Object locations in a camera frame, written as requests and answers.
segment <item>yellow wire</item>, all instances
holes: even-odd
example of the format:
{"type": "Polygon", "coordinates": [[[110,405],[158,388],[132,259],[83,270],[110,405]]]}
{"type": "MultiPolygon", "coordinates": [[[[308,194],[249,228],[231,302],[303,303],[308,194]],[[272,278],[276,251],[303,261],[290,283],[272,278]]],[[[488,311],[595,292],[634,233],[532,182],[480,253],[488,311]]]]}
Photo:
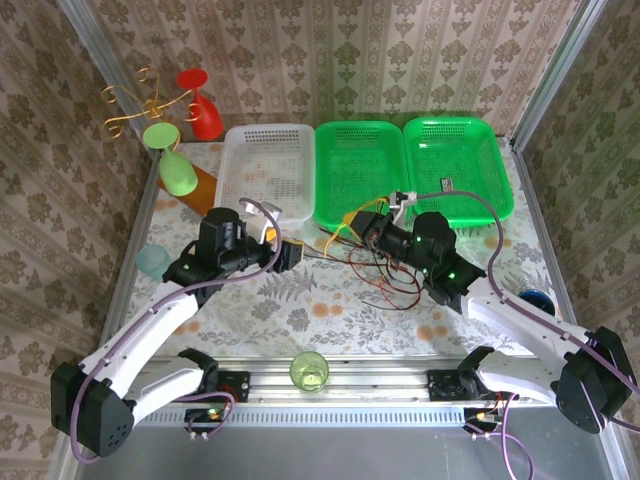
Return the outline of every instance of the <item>yellow wire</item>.
{"type": "MultiPolygon", "coordinates": [[[[387,203],[388,200],[385,197],[379,197],[376,198],[375,200],[372,200],[370,202],[365,203],[364,205],[362,205],[360,208],[358,208],[355,213],[358,214],[358,212],[361,212],[362,210],[364,210],[365,208],[368,208],[372,205],[376,206],[376,210],[378,210],[378,208],[381,206],[381,204],[387,203]]],[[[336,238],[338,238],[338,235],[340,234],[340,230],[342,230],[343,228],[348,227],[349,230],[351,230],[351,232],[357,237],[358,235],[353,231],[353,229],[351,229],[351,227],[349,226],[348,223],[346,222],[342,222],[339,226],[338,229],[335,231],[335,233],[333,235],[331,235],[331,238],[329,238],[329,240],[327,241],[327,243],[324,246],[324,258],[327,258],[328,252],[329,252],[329,245],[331,244],[331,242],[333,242],[336,238]]]]}

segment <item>green glass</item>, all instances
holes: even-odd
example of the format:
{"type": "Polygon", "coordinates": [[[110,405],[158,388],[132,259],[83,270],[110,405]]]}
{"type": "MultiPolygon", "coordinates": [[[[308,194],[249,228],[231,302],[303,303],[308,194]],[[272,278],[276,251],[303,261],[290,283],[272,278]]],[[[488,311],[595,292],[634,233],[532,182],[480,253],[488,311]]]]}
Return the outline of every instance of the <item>green glass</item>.
{"type": "Polygon", "coordinates": [[[198,186],[198,176],[191,162],[184,155],[169,150],[180,138],[178,128],[166,122],[154,123],[142,134],[142,141],[150,148],[164,149],[158,169],[167,192],[182,197],[198,186]]]}
{"type": "Polygon", "coordinates": [[[315,392],[320,390],[329,378],[329,364],[316,352],[302,352],[291,362],[291,381],[300,390],[315,392]]]}

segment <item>basket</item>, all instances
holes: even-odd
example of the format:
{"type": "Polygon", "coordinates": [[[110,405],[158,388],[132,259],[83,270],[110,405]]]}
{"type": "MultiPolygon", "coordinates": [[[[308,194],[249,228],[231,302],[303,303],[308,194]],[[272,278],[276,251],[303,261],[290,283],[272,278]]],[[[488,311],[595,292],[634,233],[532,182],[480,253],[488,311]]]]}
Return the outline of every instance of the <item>basket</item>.
{"type": "Polygon", "coordinates": [[[313,214],[314,131],[309,125],[263,124],[234,127],[222,150],[215,205],[246,219],[241,197],[282,209],[280,225],[300,224],[313,214]]]}
{"type": "MultiPolygon", "coordinates": [[[[483,197],[500,220],[513,212],[513,193],[496,136],[477,118],[416,118],[404,127],[411,190],[418,194],[465,190],[483,197]]],[[[481,203],[468,197],[421,200],[416,214],[439,211],[452,228],[494,222],[481,203]]]]}
{"type": "Polygon", "coordinates": [[[328,230],[346,213],[409,187],[402,132],[392,123],[325,123],[316,129],[316,156],[314,218],[328,230]]]}

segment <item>green cup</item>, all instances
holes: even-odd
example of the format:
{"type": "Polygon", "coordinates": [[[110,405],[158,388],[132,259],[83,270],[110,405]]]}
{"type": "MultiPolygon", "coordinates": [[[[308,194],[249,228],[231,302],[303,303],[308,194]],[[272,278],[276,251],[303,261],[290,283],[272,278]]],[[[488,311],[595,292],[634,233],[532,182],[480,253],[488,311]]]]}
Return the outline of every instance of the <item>green cup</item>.
{"type": "Polygon", "coordinates": [[[319,353],[302,352],[291,362],[289,374],[300,390],[317,392],[329,378],[329,364],[319,353]]]}

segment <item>green plastic basket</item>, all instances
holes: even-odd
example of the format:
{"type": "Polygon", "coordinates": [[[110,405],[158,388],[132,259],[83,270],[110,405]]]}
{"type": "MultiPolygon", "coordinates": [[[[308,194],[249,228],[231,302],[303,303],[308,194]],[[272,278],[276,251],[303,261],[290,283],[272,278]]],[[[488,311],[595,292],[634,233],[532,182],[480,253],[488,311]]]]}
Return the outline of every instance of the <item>green plastic basket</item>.
{"type": "Polygon", "coordinates": [[[317,128],[314,217],[323,227],[335,231],[346,213],[408,188],[402,132],[392,123],[330,122],[317,128]]]}
{"type": "MultiPolygon", "coordinates": [[[[411,190],[436,193],[447,189],[477,193],[495,208],[500,220],[513,212],[513,193],[496,136],[477,118],[416,118],[404,127],[411,190]]],[[[491,213],[468,197],[421,200],[416,214],[439,211],[452,228],[493,223],[491,213]]]]}

